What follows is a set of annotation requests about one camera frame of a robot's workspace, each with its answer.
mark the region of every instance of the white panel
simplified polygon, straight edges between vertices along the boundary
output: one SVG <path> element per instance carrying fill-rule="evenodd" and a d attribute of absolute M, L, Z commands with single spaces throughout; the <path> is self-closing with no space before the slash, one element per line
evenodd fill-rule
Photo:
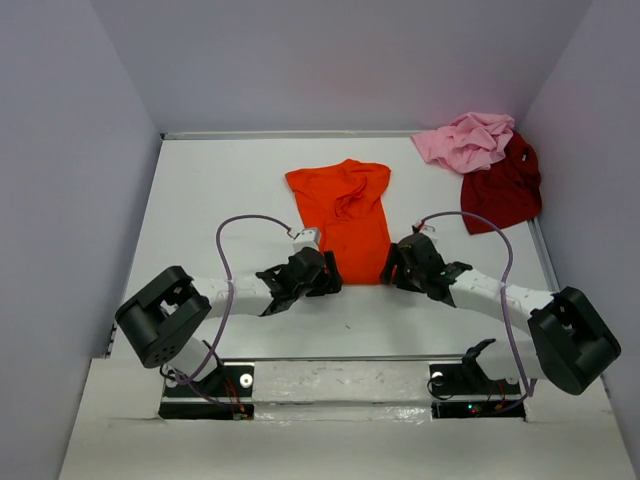
<path fill-rule="evenodd" d="M 160 137 L 86 0 L 0 12 L 0 478 L 58 478 Z"/>
<path fill-rule="evenodd" d="M 542 172 L 541 226 L 558 279 L 620 340 L 606 372 L 640 473 L 640 3 L 597 0 L 523 124 Z"/>
<path fill-rule="evenodd" d="M 588 0 L 92 0 L 162 131 L 527 110 Z"/>
<path fill-rule="evenodd" d="M 291 408 L 276 412 L 286 421 L 166 421 L 160 391 L 135 360 L 94 361 L 60 479 L 635 478 L 599 382 L 580 397 L 539 382 L 527 422 L 362 407 L 329 407 L 334 421 Z"/>

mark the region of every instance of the dark red cloth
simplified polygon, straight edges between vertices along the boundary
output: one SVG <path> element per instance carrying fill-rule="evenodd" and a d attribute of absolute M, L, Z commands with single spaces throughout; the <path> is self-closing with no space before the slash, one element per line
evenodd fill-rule
<path fill-rule="evenodd" d="M 460 206 L 507 228 L 535 217 L 542 209 L 540 172 L 535 150 L 522 135 L 513 132 L 504 160 L 490 170 L 467 173 L 462 182 Z M 473 218 L 463 217 L 470 234 L 491 231 Z"/>

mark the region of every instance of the wire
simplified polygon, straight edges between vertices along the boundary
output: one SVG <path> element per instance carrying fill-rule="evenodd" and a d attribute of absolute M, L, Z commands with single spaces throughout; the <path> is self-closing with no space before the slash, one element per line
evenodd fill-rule
<path fill-rule="evenodd" d="M 282 222 L 281 220 L 278 220 L 277 218 L 274 218 L 274 217 L 270 217 L 268 215 L 259 215 L 259 214 L 236 215 L 234 217 L 227 218 L 218 226 L 218 230 L 216 230 L 216 248 L 218 249 L 218 255 L 220 255 L 220 261 L 222 262 L 222 266 L 227 276 L 227 283 L 229 285 L 229 296 L 227 299 L 227 304 L 225 305 L 225 308 L 224 308 L 224 313 L 222 314 L 222 319 L 220 320 L 220 326 L 218 327 L 218 332 L 216 333 L 216 336 L 213 339 L 213 342 L 211 342 L 211 347 L 209 348 L 209 351 L 207 352 L 205 357 L 202 359 L 202 362 L 200 362 L 200 365 L 198 365 L 198 368 L 196 368 L 193 371 L 193 373 L 191 373 L 191 375 L 185 375 L 184 373 L 180 372 L 180 375 L 177 376 L 177 382 L 181 385 L 184 385 L 187 383 L 191 384 L 195 380 L 195 378 L 200 374 L 200 372 L 202 372 L 202 370 L 209 363 L 209 361 L 214 357 L 216 358 L 216 362 L 218 362 L 218 365 L 222 365 L 222 362 L 216 355 L 216 348 L 218 348 L 218 344 L 220 343 L 220 339 L 222 338 L 224 329 L 227 326 L 227 321 L 229 320 L 229 316 L 231 314 L 231 306 L 233 305 L 233 295 L 234 295 L 234 288 L 232 283 L 233 274 L 231 273 L 231 267 L 229 266 L 227 257 L 224 254 L 224 251 L 222 249 L 222 230 L 224 229 L 224 227 L 226 227 L 232 222 L 236 222 L 238 220 L 247 220 L 247 219 L 267 220 L 269 222 L 277 223 L 282 228 L 284 228 L 287 231 L 287 233 L 291 232 L 291 227 L 286 223 Z"/>
<path fill-rule="evenodd" d="M 504 391 L 504 387 L 502 386 L 502 383 L 497 382 L 498 383 L 498 388 L 500 389 L 500 393 L 502 394 L 502 401 L 500 402 L 500 405 L 496 408 L 496 410 L 500 410 L 502 407 L 504 407 L 504 402 L 506 401 L 506 393 Z"/>
<path fill-rule="evenodd" d="M 491 401 L 491 397 L 493 396 L 493 388 L 489 387 L 489 396 L 484 401 L 484 405 L 487 405 Z"/>
<path fill-rule="evenodd" d="M 427 390 L 429 391 L 429 393 L 431 394 L 431 396 L 437 400 L 441 400 L 443 402 L 446 402 L 447 400 L 450 400 L 451 398 L 453 398 L 453 394 L 449 395 L 448 397 L 439 397 L 438 395 L 436 395 L 435 393 L 433 393 L 433 389 L 431 388 L 431 385 L 433 384 L 433 379 L 429 379 L 429 381 L 427 382 Z"/>
<path fill-rule="evenodd" d="M 537 380 L 536 378 L 532 378 L 532 379 L 531 379 L 531 388 L 532 388 L 532 389 L 536 386 L 536 382 L 537 382 L 537 381 L 538 381 L 538 380 Z M 506 406 L 506 407 L 504 407 L 504 408 L 501 408 L 501 409 L 499 409 L 499 410 L 495 410 L 495 411 L 493 411 L 493 412 L 489 412 L 489 413 L 487 413 L 487 414 L 486 414 L 486 415 L 484 415 L 484 416 L 486 416 L 486 417 L 493 417 L 493 416 L 502 415 L 503 413 L 509 412 L 509 411 L 513 410 L 514 408 L 518 408 L 520 405 L 522 405 L 522 404 L 524 403 L 524 401 L 525 401 L 527 398 L 529 398 L 530 396 L 531 396 L 531 395 L 528 395 L 528 394 L 526 394 L 526 393 L 525 393 L 525 394 L 524 394 L 524 395 L 522 395 L 518 400 L 516 400 L 515 402 L 511 403 L 510 405 L 508 405 L 508 406 Z"/>
<path fill-rule="evenodd" d="M 513 336 L 513 327 L 511 325 L 511 319 L 509 317 L 509 308 L 507 306 L 506 284 L 507 284 L 507 278 L 509 277 L 509 273 L 511 272 L 511 266 L 513 265 L 513 247 L 511 246 L 511 242 L 509 242 L 509 239 L 507 238 L 507 236 L 500 229 L 500 227 L 498 227 L 495 223 L 487 220 L 484 217 L 481 217 L 480 215 L 476 215 L 475 213 L 462 212 L 458 210 L 452 210 L 452 211 L 427 215 L 422 220 L 420 220 L 419 229 L 422 228 L 428 220 L 432 220 L 438 217 L 450 216 L 450 215 L 461 215 L 465 217 L 475 218 L 476 220 L 488 225 L 498 235 L 500 235 L 505 245 L 507 246 L 507 253 L 509 255 L 509 259 L 507 260 L 507 266 L 505 267 L 504 273 L 502 274 L 502 278 L 500 280 L 500 282 L 502 283 L 502 286 L 500 287 L 500 304 L 502 306 L 502 318 L 504 320 L 504 326 L 507 331 L 507 338 L 509 339 L 509 345 L 511 345 L 511 351 L 513 352 L 513 358 L 516 361 L 516 366 L 518 367 L 518 372 L 520 373 L 520 378 L 522 379 L 522 383 L 524 385 L 524 390 L 527 396 L 532 397 L 535 381 L 531 380 L 531 382 L 529 382 L 527 378 L 527 373 L 524 370 L 524 364 L 522 363 L 522 358 L 520 357 L 520 352 L 518 352 L 518 346 L 516 345 L 516 340 L 515 340 L 515 337 Z"/>

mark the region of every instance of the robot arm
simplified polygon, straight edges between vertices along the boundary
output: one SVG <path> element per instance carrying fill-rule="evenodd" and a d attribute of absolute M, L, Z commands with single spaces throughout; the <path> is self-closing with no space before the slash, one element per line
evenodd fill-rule
<path fill-rule="evenodd" d="M 182 267 L 169 267 L 118 309 L 116 321 L 146 368 L 169 363 L 191 375 L 209 351 L 192 335 L 204 320 L 223 315 L 229 283 L 234 289 L 231 315 L 273 315 L 301 296 L 341 290 L 333 253 L 318 251 L 319 235 L 317 229 L 303 230 L 294 239 L 288 263 L 230 282 L 190 277 Z M 210 363 L 195 380 L 215 369 L 215 362 Z"/>
<path fill-rule="evenodd" d="M 465 263 L 445 264 L 427 233 L 416 231 L 392 244 L 383 283 L 503 321 L 501 282 Z M 505 294 L 512 325 L 532 339 L 516 342 L 529 377 L 547 378 L 579 395 L 620 356 L 620 344 L 581 291 L 566 287 L 551 293 L 509 285 Z M 484 379 L 519 376 L 505 342 L 487 339 L 465 357 Z"/>

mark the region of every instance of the white table surface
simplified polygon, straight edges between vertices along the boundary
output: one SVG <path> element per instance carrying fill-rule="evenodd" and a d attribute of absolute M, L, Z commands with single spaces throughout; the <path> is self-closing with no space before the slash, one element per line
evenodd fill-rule
<path fill-rule="evenodd" d="M 411 233 L 416 219 L 460 207 L 462 177 L 425 165 L 409 138 L 174 140 L 160 153 L 126 297 L 170 265 L 193 276 L 223 278 L 215 231 L 224 219 L 262 213 L 301 226 L 284 174 L 354 158 L 391 168 L 383 205 L 392 240 Z M 506 249 L 496 234 L 470 236 L 460 217 L 439 218 L 437 248 L 500 277 Z M 510 281 L 546 289 L 526 223 L 505 231 L 515 252 Z M 251 275 L 292 253 L 284 230 L 260 220 L 227 227 L 223 244 L 235 276 Z M 196 336 L 211 339 L 209 320 Z M 112 356 L 133 358 L 120 332 Z M 268 317 L 234 316 L 219 353 L 226 358 L 300 358 L 464 353 L 485 338 L 505 338 L 504 326 L 483 315 L 452 309 L 426 295 L 385 286 L 347 286 L 333 296 L 301 299 Z"/>
<path fill-rule="evenodd" d="M 459 206 L 461 178 L 424 165 L 409 139 L 167 141 L 127 297 L 172 264 L 192 275 L 221 277 L 214 234 L 222 220 L 264 213 L 298 223 L 284 173 L 348 157 L 391 167 L 383 203 L 395 240 L 408 234 L 418 217 Z M 496 235 L 470 237 L 459 218 L 435 225 L 446 260 L 501 274 L 506 254 Z M 506 233 L 515 251 L 511 280 L 546 288 L 528 226 Z M 291 253 L 288 237 L 259 221 L 231 225 L 224 244 L 237 275 L 270 267 Z M 216 327 L 207 322 L 198 334 L 210 338 Z M 275 358 L 447 354 L 503 336 L 500 322 L 426 295 L 346 287 L 340 295 L 302 299 L 281 315 L 233 317 L 220 353 Z M 161 390 L 157 372 L 140 366 L 118 332 L 112 358 L 92 363 L 60 478 L 634 478 L 600 381 L 580 397 L 539 382 L 526 402 L 527 422 L 431 421 L 428 416 L 371 421 L 368 413 L 335 406 L 327 407 L 328 415 L 314 417 L 324 420 L 165 421 L 157 417 Z"/>

